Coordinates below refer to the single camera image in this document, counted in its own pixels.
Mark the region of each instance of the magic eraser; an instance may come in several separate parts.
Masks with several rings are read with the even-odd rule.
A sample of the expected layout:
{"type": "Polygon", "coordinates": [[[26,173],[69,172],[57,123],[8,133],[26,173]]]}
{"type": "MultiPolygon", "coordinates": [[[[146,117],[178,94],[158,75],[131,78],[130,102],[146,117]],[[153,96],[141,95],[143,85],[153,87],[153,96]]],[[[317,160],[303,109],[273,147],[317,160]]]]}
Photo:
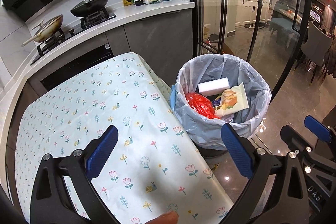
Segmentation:
{"type": "Polygon", "coordinates": [[[205,97],[222,94],[224,90],[229,88],[230,84],[227,77],[198,84],[198,92],[205,97]]]}

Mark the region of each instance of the wok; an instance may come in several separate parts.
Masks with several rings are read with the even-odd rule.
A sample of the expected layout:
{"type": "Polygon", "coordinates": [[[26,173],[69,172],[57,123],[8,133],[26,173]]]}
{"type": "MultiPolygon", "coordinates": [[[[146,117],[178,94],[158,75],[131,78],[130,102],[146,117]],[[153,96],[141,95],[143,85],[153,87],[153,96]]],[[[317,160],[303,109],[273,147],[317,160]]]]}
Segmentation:
{"type": "Polygon", "coordinates": [[[44,42],[49,37],[51,37],[55,32],[59,30],[63,23],[63,15],[56,16],[52,19],[50,19],[48,22],[43,23],[44,19],[40,22],[39,25],[32,28],[34,30],[37,27],[40,27],[39,30],[35,33],[35,35],[31,38],[29,38],[27,41],[23,42],[21,47],[27,45],[30,41],[36,41],[36,42],[44,42]]]}
{"type": "Polygon", "coordinates": [[[86,17],[104,8],[108,0],[83,0],[73,7],[70,12],[75,17],[86,17]]]}

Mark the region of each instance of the floral tablecloth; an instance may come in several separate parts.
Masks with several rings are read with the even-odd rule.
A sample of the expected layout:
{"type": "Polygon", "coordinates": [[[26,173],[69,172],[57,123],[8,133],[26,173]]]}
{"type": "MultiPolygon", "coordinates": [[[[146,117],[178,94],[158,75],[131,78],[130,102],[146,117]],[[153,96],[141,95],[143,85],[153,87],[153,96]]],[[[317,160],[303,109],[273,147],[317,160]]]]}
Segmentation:
{"type": "MultiPolygon", "coordinates": [[[[119,140],[92,184],[122,224],[176,211],[179,223],[219,223],[232,201],[173,115],[169,87],[137,54],[111,58],[33,102],[20,123],[16,185],[25,218],[46,153],[68,156],[113,124],[119,140]]],[[[78,213],[87,214],[65,177],[78,213]]]]}

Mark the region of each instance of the white plastic bag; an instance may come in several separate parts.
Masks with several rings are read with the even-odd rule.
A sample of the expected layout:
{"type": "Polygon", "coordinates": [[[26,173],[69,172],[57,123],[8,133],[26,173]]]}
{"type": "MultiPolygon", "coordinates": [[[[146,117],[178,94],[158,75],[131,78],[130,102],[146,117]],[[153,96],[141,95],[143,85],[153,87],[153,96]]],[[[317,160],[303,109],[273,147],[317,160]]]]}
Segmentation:
{"type": "Polygon", "coordinates": [[[189,60],[179,71],[175,90],[174,114],[190,138],[205,149],[226,150],[221,127],[226,122],[208,119],[195,112],[185,99],[199,83],[227,77],[230,86],[244,83],[250,108],[235,114],[232,127],[239,136],[251,138],[266,115],[271,91],[261,75],[246,61],[233,55],[204,54],[189,60]]]}

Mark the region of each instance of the finger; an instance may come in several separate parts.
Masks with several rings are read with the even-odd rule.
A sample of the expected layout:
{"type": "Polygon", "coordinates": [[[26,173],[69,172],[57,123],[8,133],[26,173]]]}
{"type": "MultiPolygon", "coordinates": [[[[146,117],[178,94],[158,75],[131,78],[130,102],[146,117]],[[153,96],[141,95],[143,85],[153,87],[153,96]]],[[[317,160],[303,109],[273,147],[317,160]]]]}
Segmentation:
{"type": "Polygon", "coordinates": [[[145,224],[177,224],[178,220],[179,216],[176,212],[167,212],[158,216],[155,219],[148,221],[145,224]]]}

